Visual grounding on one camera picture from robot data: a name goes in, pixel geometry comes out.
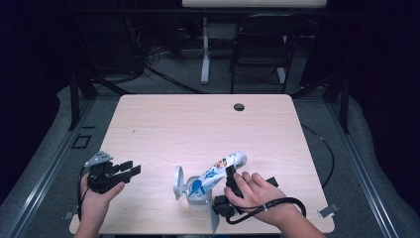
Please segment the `black cable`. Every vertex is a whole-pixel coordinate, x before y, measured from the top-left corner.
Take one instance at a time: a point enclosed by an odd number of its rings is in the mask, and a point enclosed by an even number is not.
[[[328,181],[330,180],[331,176],[333,175],[334,167],[336,165],[336,158],[334,156],[333,150],[331,149],[331,147],[328,145],[328,143],[324,140],[324,138],[322,136],[318,135],[315,131],[313,131],[309,127],[307,127],[307,126],[305,126],[303,124],[300,124],[300,125],[303,128],[305,128],[306,130],[312,132],[315,136],[317,136],[324,143],[324,145],[327,147],[327,149],[330,151],[332,165],[331,165],[330,173],[327,176],[327,179],[322,183],[322,187],[324,188],[327,185]]]
[[[188,92],[193,92],[193,93],[197,93],[197,94],[209,94],[206,91],[198,90],[198,89],[195,89],[195,88],[190,87],[188,85],[185,85],[185,84],[183,84],[183,83],[181,83],[181,82],[179,82],[179,81],[177,81],[177,80],[175,80],[175,79],[173,79],[173,78],[171,78],[171,77],[169,77],[169,76],[167,76],[167,75],[165,75],[161,72],[158,72],[158,71],[154,70],[153,68],[149,67],[148,65],[145,65],[145,68],[147,68],[148,70],[150,70],[152,73],[156,74],[157,76],[160,76],[164,80],[169,81],[169,82],[173,83],[175,86],[177,86],[181,89],[184,89]]]
[[[134,79],[138,78],[139,76],[141,76],[142,73],[141,72],[134,72],[130,75],[128,75],[127,77],[124,78],[119,78],[119,79],[107,79],[109,82],[112,82],[114,84],[120,84],[120,83],[124,83],[124,82],[129,82],[129,81],[133,81]]]
[[[84,200],[84,196],[86,195],[86,192],[92,187],[92,185],[96,182],[96,178],[93,180],[93,182],[91,182],[88,186],[86,191],[84,192],[83,196],[81,196],[81,192],[80,192],[80,185],[81,185],[81,178],[84,172],[84,167],[81,168],[80,172],[79,172],[79,176],[77,179],[77,215],[79,218],[79,221],[81,221],[81,206],[83,204],[83,200]]]
[[[81,178],[83,176],[83,172],[84,172],[84,166],[81,168],[79,172],[79,176],[77,178],[77,215],[78,215],[79,221],[81,220],[81,203],[82,203],[81,193],[80,193],[80,184],[81,184]]]
[[[262,205],[262,206],[254,206],[254,207],[235,206],[237,209],[239,208],[239,209],[242,209],[242,210],[247,210],[247,209],[254,209],[254,210],[252,212],[248,213],[247,215],[239,218],[238,220],[232,221],[231,217],[226,217],[226,222],[228,222],[231,225],[235,225],[235,224],[238,224],[238,223],[240,223],[240,222],[242,222],[242,221],[244,221],[244,220],[246,220],[246,219],[248,219],[252,216],[255,216],[256,214],[258,214],[258,213],[260,213],[264,210],[267,210],[271,207],[275,207],[277,205],[284,204],[284,203],[296,204],[297,206],[299,206],[300,211],[302,212],[302,215],[304,217],[306,217],[305,205],[299,199],[294,198],[294,197],[284,197],[284,198],[279,198],[279,199],[276,199],[276,200],[272,200],[272,201],[270,201],[270,202],[268,202],[268,203],[266,203],[265,205]]]

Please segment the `wire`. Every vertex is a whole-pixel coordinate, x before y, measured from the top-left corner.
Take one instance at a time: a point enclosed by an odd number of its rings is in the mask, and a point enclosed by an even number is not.
[[[324,138],[322,136],[318,135],[315,131],[313,131],[309,127],[307,127],[307,126],[305,126],[303,124],[300,124],[300,125],[303,128],[305,128],[306,130],[312,132],[315,136],[317,136],[324,143],[324,145],[327,147],[327,149],[330,151],[332,165],[331,165],[330,173],[327,176],[327,179],[325,179],[325,181],[322,183],[322,188],[324,188],[327,185],[328,181],[330,180],[331,176],[333,175],[334,167],[336,165],[336,158],[334,156],[333,150],[331,149],[331,147],[328,145],[328,143],[324,140]]]
[[[80,194],[80,184],[81,184],[81,178],[82,178],[83,172],[84,172],[84,166],[81,168],[79,172],[79,176],[77,178],[77,215],[78,215],[79,221],[81,220],[81,203],[82,203],[82,198]]]
[[[246,219],[248,219],[252,216],[255,216],[256,214],[258,214],[262,211],[265,211],[265,210],[267,210],[271,207],[275,207],[277,205],[284,204],[284,203],[294,203],[294,204],[296,204],[297,206],[299,206],[300,211],[302,212],[302,215],[304,217],[306,217],[305,205],[299,199],[294,198],[294,197],[283,197],[283,198],[279,198],[279,199],[276,199],[276,200],[272,200],[272,201],[270,201],[270,202],[268,202],[268,203],[266,203],[262,206],[253,206],[253,207],[235,206],[235,208],[237,208],[237,209],[239,208],[239,209],[243,209],[243,210],[246,210],[246,209],[254,209],[254,210],[249,212],[247,215],[239,218],[238,220],[232,221],[231,217],[226,217],[226,222],[228,222],[231,225],[235,225],[235,224],[238,224],[238,223],[240,223],[240,222],[242,222],[242,221],[244,221],[244,220],[246,220]]]
[[[181,88],[181,89],[183,89],[187,92],[193,92],[193,93],[197,93],[197,94],[209,94],[206,91],[198,90],[198,89],[195,89],[195,88],[190,87],[188,85],[185,85],[185,84],[183,84],[183,83],[181,83],[181,82],[179,82],[179,81],[177,81],[177,80],[175,80],[175,79],[173,79],[173,78],[171,78],[171,77],[169,77],[169,76],[167,76],[167,75],[165,75],[161,72],[158,72],[158,71],[154,70],[153,68],[149,67],[148,65],[145,65],[145,68],[147,68],[152,73],[156,74],[157,76],[160,76],[164,80],[171,82],[175,86],[177,86],[177,87],[179,87],[179,88]]]
[[[212,49],[215,46],[217,46],[219,43],[224,43],[224,42],[225,42],[225,40],[223,40],[223,39],[220,40],[219,39],[215,43],[213,43],[211,46],[209,46],[208,49]],[[200,49],[181,49],[180,51],[182,52],[182,54],[185,57],[190,58],[190,59],[194,59],[194,58],[199,57],[204,52],[204,47],[201,47]],[[190,56],[189,54],[186,53],[186,52],[192,52],[192,51],[199,51],[199,53],[197,53],[196,55],[193,55],[193,56]]]
[[[81,205],[83,204],[84,196],[86,195],[87,191],[92,187],[92,185],[96,182],[96,178],[95,178],[93,182],[91,182],[88,185],[83,196],[81,196],[80,185],[81,185],[81,178],[83,176],[83,172],[84,172],[84,166],[80,169],[79,176],[77,178],[77,215],[78,215],[79,221],[81,221]]]
[[[195,23],[197,24],[198,29],[201,32],[201,35],[203,35],[203,30],[201,29],[201,25],[198,23],[197,18],[194,18],[194,20],[195,20]]]
[[[119,78],[119,79],[109,79],[106,78],[109,82],[112,82],[114,84],[119,84],[119,83],[124,83],[124,82],[129,82],[129,81],[133,81],[134,79],[138,78],[139,76],[141,76],[142,73],[141,72],[135,72],[130,74],[128,77],[124,77],[124,78]]]

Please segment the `human hand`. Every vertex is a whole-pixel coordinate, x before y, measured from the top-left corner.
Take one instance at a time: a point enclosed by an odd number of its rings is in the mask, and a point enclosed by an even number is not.
[[[81,221],[75,237],[96,237],[101,228],[105,215],[108,212],[109,203],[118,195],[125,184],[121,181],[109,191],[100,194],[88,189],[88,174],[84,175],[80,184],[80,194],[84,194],[81,206]]]
[[[244,198],[236,196],[232,190],[226,186],[225,194],[229,201],[240,207],[256,207],[262,206],[269,201],[286,197],[286,195],[277,187],[267,182],[259,174],[254,173],[250,175],[248,172],[243,172],[242,175],[234,173],[235,182],[241,190]],[[252,209],[245,209],[246,212],[251,212]],[[281,204],[271,207],[268,211],[259,212],[255,215],[259,219],[270,225],[280,227],[282,218],[285,213],[299,212],[293,204]]]

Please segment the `hand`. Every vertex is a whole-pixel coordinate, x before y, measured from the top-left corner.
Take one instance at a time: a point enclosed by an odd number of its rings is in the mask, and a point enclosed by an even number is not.
[[[108,212],[109,203],[118,195],[125,184],[121,181],[109,191],[100,194],[92,190],[88,190],[87,186],[88,174],[84,175],[81,180],[80,194],[86,192],[81,206],[81,221],[77,229],[75,237],[96,237],[101,228],[105,215]]]
[[[229,187],[225,187],[225,194],[229,201],[240,207],[254,207],[266,204],[269,201],[286,197],[286,195],[277,187],[268,183],[259,174],[255,173],[252,176],[248,172],[243,172],[242,176],[238,173],[234,174],[234,179],[241,190],[244,198],[236,196]],[[268,211],[263,211],[255,215],[255,218],[261,220],[270,225],[278,227],[278,223],[281,222],[281,216],[278,216],[279,209],[287,209],[291,211],[297,211],[297,208],[292,204],[281,204],[270,208]]]
[[[280,189],[264,180],[259,174],[250,176],[248,172],[243,172],[240,176],[235,173],[234,179],[244,198],[236,196],[228,186],[225,187],[225,195],[236,206],[261,206],[269,201],[286,197]],[[285,237],[325,237],[293,204],[284,203],[271,207],[268,211],[257,213],[255,218],[276,226]]]

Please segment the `wrist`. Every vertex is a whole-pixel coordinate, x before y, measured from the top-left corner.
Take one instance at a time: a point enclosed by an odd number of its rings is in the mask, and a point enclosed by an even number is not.
[[[282,230],[283,227],[291,225],[293,221],[299,218],[304,218],[300,211],[294,204],[281,204],[275,208],[276,216],[278,217],[275,226]]]
[[[81,221],[74,237],[97,237],[100,225],[95,222]]]

